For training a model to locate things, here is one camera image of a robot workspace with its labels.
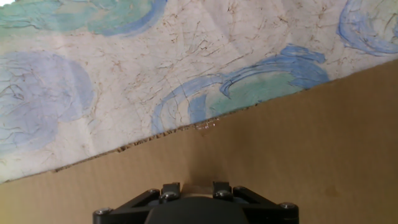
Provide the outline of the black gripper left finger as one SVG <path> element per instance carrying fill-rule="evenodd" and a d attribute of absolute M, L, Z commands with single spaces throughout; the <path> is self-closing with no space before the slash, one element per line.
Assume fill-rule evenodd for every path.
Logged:
<path fill-rule="evenodd" d="M 100 208 L 93 212 L 93 224 L 141 224 L 150 211 L 158 205 L 180 199 L 180 183 L 164 184 L 159 189 L 149 189 L 118 208 Z"/>

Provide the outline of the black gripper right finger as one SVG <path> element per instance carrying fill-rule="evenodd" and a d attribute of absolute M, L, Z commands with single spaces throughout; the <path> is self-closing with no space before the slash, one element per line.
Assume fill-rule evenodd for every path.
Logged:
<path fill-rule="evenodd" d="M 274 203 L 254 191 L 213 182 L 213 199 L 237 205 L 248 223 L 299 224 L 299 207 L 291 202 Z"/>

